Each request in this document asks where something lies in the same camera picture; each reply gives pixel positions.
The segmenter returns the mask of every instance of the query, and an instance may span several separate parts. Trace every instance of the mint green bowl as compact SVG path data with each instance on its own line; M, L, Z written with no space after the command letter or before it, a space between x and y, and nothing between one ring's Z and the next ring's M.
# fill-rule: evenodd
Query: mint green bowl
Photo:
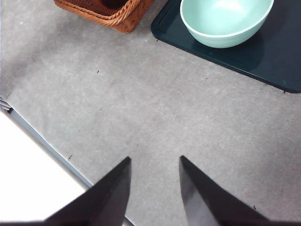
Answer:
M181 18L206 46L228 48L251 38L267 18L274 0L182 0Z

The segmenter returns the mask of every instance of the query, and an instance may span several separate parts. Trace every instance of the bowl rim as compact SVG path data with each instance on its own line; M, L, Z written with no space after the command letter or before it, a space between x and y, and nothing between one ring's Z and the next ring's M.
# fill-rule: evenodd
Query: bowl rim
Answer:
M182 0L181 1L180 14L181 14L181 18L182 18L182 21L184 22L185 26L188 29L192 30L194 33L199 34L201 36L208 37L208 38L227 38L227 37L235 36L235 35L238 35L238 34L245 33L246 31L249 31L252 28L254 28L255 26L257 26L260 22L262 22L268 16L268 14L270 13L270 11L272 10L272 7L274 5L274 0L270 0L270 6L269 6L269 9L266 11L266 13L257 22L255 22L253 25L251 25L251 26L249 26L249 27L247 27L247 28L245 28L241 31L230 33L230 34L205 34L205 33L199 32L199 31L195 30L194 28L192 28L188 24L188 22L185 20L184 15L183 15L183 11L182 11L184 1L187 1L187 0Z

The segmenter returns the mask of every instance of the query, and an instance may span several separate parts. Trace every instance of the dark green tray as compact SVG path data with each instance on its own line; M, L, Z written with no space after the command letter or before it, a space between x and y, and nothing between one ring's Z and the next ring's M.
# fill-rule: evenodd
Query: dark green tray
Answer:
M215 49L197 42L180 16L181 0L169 0L152 23L168 44L291 93L301 93L301 0L275 0L262 28L236 47Z

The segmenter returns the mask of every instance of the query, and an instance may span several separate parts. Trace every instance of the wicker basket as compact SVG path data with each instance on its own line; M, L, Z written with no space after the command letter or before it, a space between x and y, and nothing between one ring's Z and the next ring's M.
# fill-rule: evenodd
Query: wicker basket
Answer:
M106 7L102 0L54 0L58 7L76 13L93 22L130 33L154 0L128 0L122 7Z

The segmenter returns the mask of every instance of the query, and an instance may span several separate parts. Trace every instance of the white surface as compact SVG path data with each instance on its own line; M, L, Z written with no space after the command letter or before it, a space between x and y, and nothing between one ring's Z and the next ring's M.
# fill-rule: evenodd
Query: white surface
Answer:
M43 220L85 189L0 112L0 221Z
M137 29L121 34L53 1L2 1L3 97L93 184L130 156L126 216L137 226L187 225L181 155L266 217L300 221L300 95L156 41L150 26L165 2L154 1ZM245 68L268 62L267 73L276 68L296 82L295 61L284 68L269 60L284 50L268 51L295 12L291 1L277 2L270 23L278 27L246 47L265 44Z

